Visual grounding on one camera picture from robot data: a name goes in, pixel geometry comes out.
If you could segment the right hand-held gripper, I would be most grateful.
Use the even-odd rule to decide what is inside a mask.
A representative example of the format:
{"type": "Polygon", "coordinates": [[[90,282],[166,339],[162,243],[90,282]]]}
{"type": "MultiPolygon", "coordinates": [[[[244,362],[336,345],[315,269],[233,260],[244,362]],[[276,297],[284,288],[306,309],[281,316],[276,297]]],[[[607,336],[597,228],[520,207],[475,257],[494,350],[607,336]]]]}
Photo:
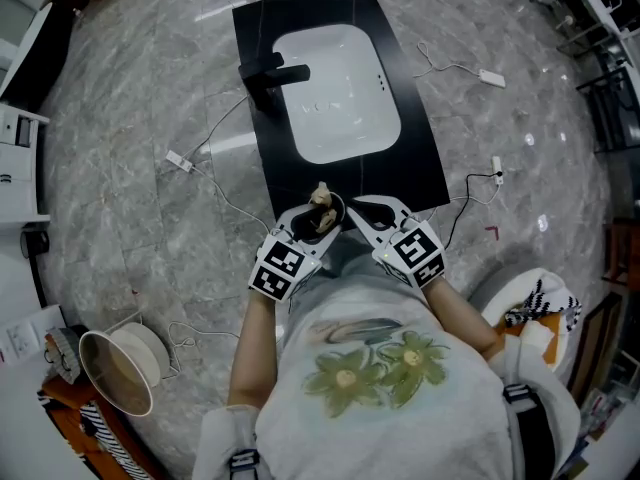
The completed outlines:
{"type": "Polygon", "coordinates": [[[416,289],[442,275],[444,247],[430,224],[399,199],[365,195],[348,203],[348,215],[372,247],[385,273],[416,289]]]}

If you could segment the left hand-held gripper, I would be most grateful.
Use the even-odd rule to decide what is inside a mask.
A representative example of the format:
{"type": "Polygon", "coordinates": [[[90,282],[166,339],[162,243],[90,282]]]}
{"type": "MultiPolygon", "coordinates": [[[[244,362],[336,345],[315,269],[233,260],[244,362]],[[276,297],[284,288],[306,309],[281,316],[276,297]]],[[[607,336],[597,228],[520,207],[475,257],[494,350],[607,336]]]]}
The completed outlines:
{"type": "Polygon", "coordinates": [[[318,232],[325,211],[317,205],[301,205],[282,213],[259,247],[249,287],[276,302],[296,293],[318,270],[322,257],[342,231],[346,214],[343,198],[331,193],[334,221],[318,232]]]}

